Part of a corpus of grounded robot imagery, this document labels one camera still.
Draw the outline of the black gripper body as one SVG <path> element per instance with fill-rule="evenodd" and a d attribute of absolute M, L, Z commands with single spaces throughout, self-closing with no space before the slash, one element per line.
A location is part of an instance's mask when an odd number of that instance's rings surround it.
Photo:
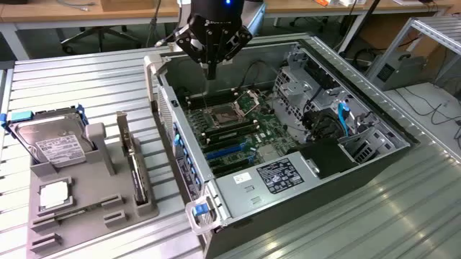
<path fill-rule="evenodd" d="M 221 28 L 237 30 L 242 23 L 244 1 L 193 1 L 189 26 L 202 43 L 208 45 L 212 60 L 212 38 Z"/>

